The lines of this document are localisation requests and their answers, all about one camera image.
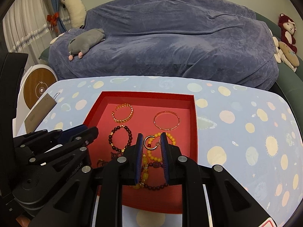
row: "bed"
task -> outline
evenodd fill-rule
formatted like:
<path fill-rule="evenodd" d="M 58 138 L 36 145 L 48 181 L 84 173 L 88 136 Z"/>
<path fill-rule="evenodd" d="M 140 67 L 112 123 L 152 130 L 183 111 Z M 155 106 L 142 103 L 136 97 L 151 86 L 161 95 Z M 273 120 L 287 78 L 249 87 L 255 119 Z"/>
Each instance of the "bed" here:
<path fill-rule="evenodd" d="M 102 28 L 106 40 L 69 61 L 68 43 Z M 59 37 L 49 65 L 59 79 L 176 76 L 268 90 L 275 46 L 254 11 L 225 0 L 114 0 L 87 11 L 85 26 Z"/>

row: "red plush monkey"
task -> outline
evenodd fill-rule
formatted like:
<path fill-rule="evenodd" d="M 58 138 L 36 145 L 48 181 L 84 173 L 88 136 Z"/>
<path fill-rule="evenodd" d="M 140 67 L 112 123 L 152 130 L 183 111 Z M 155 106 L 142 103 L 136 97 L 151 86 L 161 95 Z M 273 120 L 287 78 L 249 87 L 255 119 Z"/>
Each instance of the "red plush monkey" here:
<path fill-rule="evenodd" d="M 298 51 L 297 47 L 294 46 L 294 44 L 296 44 L 296 39 L 294 39 L 294 32 L 297 30 L 296 24 L 288 16 L 280 14 L 279 27 L 282 30 L 281 41 L 286 43 L 296 54 Z"/>

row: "table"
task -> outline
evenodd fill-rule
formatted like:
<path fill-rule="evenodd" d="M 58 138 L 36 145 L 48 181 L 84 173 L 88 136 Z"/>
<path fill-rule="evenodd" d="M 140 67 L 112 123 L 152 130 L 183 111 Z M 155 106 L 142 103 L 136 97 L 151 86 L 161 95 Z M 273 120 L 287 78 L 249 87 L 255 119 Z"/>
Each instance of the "table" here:
<path fill-rule="evenodd" d="M 46 90 L 45 94 L 58 103 L 37 130 L 66 130 L 82 124 L 102 91 L 194 95 L 198 164 L 224 165 L 277 225 L 282 226 L 301 202 L 303 143 L 294 116 L 280 96 L 228 83 L 177 77 L 69 79 Z M 24 133 L 22 125 L 18 135 Z M 147 218 L 137 209 L 124 207 L 123 212 L 127 213 L 123 214 L 124 226 L 140 226 L 135 217 L 128 216 Z M 179 215 L 160 214 L 159 218 L 164 219 L 163 227 L 181 226 Z"/>

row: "red bow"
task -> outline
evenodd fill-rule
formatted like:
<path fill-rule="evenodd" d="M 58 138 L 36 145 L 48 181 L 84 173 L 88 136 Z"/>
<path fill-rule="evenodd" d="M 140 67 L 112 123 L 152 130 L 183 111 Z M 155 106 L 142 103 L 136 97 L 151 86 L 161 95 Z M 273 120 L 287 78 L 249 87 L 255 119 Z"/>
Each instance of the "red bow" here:
<path fill-rule="evenodd" d="M 53 26 L 57 25 L 57 18 L 59 18 L 59 13 L 54 13 L 53 16 L 48 15 L 47 16 L 47 21 L 51 24 L 51 30 L 53 29 Z"/>

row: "red box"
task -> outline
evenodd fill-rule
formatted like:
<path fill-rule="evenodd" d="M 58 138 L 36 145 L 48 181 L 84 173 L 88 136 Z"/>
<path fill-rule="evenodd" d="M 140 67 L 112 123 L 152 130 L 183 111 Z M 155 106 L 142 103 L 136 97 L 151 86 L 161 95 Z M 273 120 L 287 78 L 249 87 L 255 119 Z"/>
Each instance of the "red box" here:
<path fill-rule="evenodd" d="M 198 139 L 196 109 L 193 95 L 152 93 L 152 92 L 116 92 L 103 91 L 92 109 L 88 113 L 84 124 L 88 127 L 97 126 L 99 129 L 98 138 L 88 146 L 92 166 L 96 167 L 98 159 L 109 161 L 113 152 L 108 138 L 112 129 L 117 125 L 112 118 L 112 111 L 115 118 L 121 120 L 128 117 L 130 108 L 124 107 L 117 111 L 117 105 L 128 103 L 133 107 L 132 118 L 123 123 L 132 132 L 132 144 L 136 143 L 138 133 L 144 137 L 163 132 L 158 129 L 153 121 L 157 113 L 161 111 L 172 111 L 180 117 L 178 128 L 169 131 L 179 146 L 181 153 L 197 162 Z M 173 114 L 161 114 L 156 119 L 157 125 L 163 128 L 172 128 L 178 123 L 178 118 Z M 113 135 L 113 143 L 122 149 L 128 141 L 128 133 L 124 129 L 118 130 Z M 161 150 L 158 148 L 152 151 L 155 157 L 161 157 Z M 165 183 L 162 168 L 149 168 L 148 185 L 159 186 Z M 158 191 L 148 189 L 134 189 L 131 186 L 123 186 L 122 204 L 146 211 L 163 213 L 182 213 L 182 191 L 181 185 L 169 186 Z"/>

